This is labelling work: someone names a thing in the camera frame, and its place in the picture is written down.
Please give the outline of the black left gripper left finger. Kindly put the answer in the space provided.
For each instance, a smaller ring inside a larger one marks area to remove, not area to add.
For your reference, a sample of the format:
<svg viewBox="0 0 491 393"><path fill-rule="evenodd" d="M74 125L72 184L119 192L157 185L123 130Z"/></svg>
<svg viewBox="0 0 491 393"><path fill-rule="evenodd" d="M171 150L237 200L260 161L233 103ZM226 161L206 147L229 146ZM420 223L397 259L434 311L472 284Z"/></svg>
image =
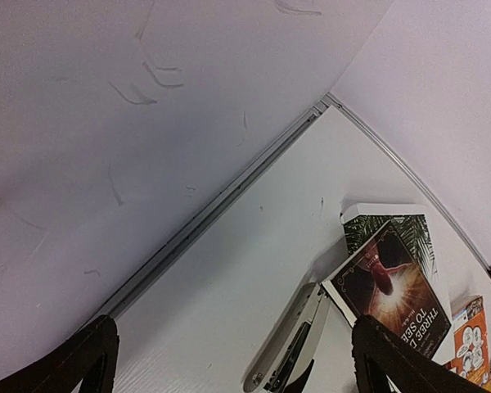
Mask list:
<svg viewBox="0 0 491 393"><path fill-rule="evenodd" d="M101 315L48 355L0 380L0 392L112 392L118 353L115 320Z"/></svg>

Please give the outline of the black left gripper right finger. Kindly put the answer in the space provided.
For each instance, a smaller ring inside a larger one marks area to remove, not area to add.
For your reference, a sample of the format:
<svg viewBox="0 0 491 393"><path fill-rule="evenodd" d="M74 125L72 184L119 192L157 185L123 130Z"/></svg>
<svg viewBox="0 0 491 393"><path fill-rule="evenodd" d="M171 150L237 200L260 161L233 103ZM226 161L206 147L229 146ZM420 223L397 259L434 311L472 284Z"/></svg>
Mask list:
<svg viewBox="0 0 491 393"><path fill-rule="evenodd" d="M360 392L483 392L484 389L426 358L370 315L352 330L352 356Z"/></svg>

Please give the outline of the silver metal stapler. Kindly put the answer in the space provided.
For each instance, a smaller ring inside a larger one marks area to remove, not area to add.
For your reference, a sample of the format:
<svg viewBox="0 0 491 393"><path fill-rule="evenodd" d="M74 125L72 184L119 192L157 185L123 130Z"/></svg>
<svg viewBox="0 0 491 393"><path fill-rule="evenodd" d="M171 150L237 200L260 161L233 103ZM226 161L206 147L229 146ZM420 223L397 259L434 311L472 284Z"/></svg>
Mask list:
<svg viewBox="0 0 491 393"><path fill-rule="evenodd" d="M300 393L314 366L330 307L322 286L302 286L277 330L250 369L244 392Z"/></svg>

